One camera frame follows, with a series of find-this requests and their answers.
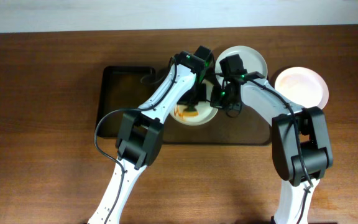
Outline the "white plate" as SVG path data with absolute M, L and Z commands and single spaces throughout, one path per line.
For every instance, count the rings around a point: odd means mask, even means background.
M 211 98 L 211 92 L 213 89 L 213 84 L 208 80 L 203 80 L 203 83 L 207 86 L 207 96 L 208 100 Z M 211 121 L 218 112 L 217 108 L 210 106 L 209 102 L 199 102 L 195 108 L 198 110 L 199 115 L 195 117 L 183 117 L 182 111 L 185 108 L 185 105 L 176 104 L 170 112 L 170 116 L 181 124 L 187 126 L 200 126 Z
M 329 100 L 329 90 L 324 79 L 305 67 L 290 67 L 282 71 L 274 84 L 275 89 L 292 102 L 311 108 L 323 109 Z
M 237 54 L 240 56 L 243 62 L 243 67 L 247 70 L 248 73 L 259 72 L 261 75 L 264 76 L 264 81 L 260 81 L 260 83 L 264 84 L 265 82 L 267 82 L 268 68 L 263 56 L 251 47 L 238 45 L 224 50 L 216 60 L 215 73 L 216 80 L 219 85 L 221 85 L 223 82 L 223 77 L 220 77 L 218 75 L 222 72 L 220 61 L 228 56 Z

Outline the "green yellow sponge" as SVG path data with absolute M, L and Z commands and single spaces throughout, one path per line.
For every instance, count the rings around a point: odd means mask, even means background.
M 194 105 L 188 105 L 183 109 L 182 115 L 183 117 L 195 117 L 199 115 L 199 112 Z

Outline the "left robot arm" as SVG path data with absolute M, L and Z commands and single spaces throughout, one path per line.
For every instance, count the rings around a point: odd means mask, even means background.
M 117 157 L 108 187 L 89 223 L 119 223 L 137 179 L 157 158 L 162 147 L 164 122 L 178 100 L 201 84 L 214 65 L 211 50 L 185 51 L 170 59 L 169 71 L 154 94 L 138 108 L 122 109 L 117 135 Z

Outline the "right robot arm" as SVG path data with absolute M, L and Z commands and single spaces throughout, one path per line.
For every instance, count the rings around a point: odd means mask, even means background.
M 246 105 L 271 127 L 272 159 L 282 180 L 272 223 L 307 223 L 313 193 L 333 165 L 326 119 L 317 106 L 305 108 L 275 90 L 260 73 L 233 73 L 211 92 L 211 106 Z

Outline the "brown serving tray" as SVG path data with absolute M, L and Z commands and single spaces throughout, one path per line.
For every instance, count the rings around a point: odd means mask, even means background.
M 181 124 L 168 116 L 164 124 L 165 144 L 217 144 L 264 146 L 272 141 L 269 124 L 252 108 L 244 105 L 228 117 L 219 110 L 212 120 L 199 126 Z

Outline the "black rectangular tray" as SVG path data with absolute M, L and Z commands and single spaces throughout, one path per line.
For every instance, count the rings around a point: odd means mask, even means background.
M 106 114 L 121 108 L 136 108 L 155 91 L 156 71 L 152 67 L 107 66 L 103 71 L 99 94 L 99 122 Z

